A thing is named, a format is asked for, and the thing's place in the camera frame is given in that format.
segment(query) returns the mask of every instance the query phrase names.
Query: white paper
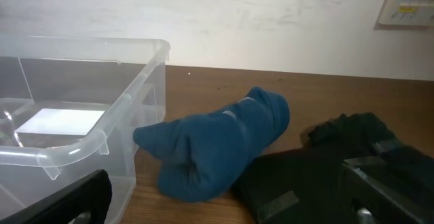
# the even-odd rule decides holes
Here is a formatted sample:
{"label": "white paper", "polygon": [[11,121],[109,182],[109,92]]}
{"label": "white paper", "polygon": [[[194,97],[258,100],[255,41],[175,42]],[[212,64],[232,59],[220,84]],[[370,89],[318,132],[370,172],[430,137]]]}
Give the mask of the white paper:
{"label": "white paper", "polygon": [[101,118],[104,111],[76,109],[42,109],[15,132],[86,135]]}

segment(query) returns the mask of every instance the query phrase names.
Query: brown wooden surface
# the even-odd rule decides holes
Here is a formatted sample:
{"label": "brown wooden surface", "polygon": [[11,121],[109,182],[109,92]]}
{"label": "brown wooden surface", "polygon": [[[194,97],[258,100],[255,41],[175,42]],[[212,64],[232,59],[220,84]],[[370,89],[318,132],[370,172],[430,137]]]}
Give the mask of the brown wooden surface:
{"label": "brown wooden surface", "polygon": [[[283,94],[291,111],[288,130],[264,153],[301,146],[300,135],[342,113],[374,112],[399,139],[434,156],[434,82],[299,73],[167,67],[166,120],[206,113],[260,86]],[[185,204],[158,193],[159,162],[136,154],[137,186],[122,223],[252,223],[229,193]]]}

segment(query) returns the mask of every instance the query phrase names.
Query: white wall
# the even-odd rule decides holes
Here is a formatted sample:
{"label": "white wall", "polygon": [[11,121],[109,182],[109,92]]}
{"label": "white wall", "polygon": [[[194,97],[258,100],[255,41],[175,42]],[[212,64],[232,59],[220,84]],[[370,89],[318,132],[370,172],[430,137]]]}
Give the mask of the white wall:
{"label": "white wall", "polygon": [[432,29],[382,29],[384,0],[0,0],[0,32],[158,38],[170,63],[434,80]]}

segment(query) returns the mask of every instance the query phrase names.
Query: blue cloth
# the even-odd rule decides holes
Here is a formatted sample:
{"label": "blue cloth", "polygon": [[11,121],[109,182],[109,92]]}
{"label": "blue cloth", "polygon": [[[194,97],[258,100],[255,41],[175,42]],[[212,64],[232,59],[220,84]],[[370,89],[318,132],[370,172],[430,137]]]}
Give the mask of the blue cloth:
{"label": "blue cloth", "polygon": [[285,98],[255,87],[213,113],[136,128],[133,139],[163,162],[161,193],[198,202],[224,193],[289,121]]}

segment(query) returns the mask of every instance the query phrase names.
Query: tabletop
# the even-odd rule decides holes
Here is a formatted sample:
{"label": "tabletop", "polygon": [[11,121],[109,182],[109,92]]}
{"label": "tabletop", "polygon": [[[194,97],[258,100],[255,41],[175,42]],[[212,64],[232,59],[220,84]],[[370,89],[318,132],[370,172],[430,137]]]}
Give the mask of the tabletop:
{"label": "tabletop", "polygon": [[[254,86],[282,94],[290,107],[290,125],[263,153],[299,148],[314,126],[343,113],[373,112],[403,143],[434,157],[434,81],[175,66],[166,69],[167,121],[217,110],[238,101]],[[137,186],[121,223],[253,223],[230,193],[195,204],[161,195],[156,187],[159,161],[139,149],[135,163]]]}

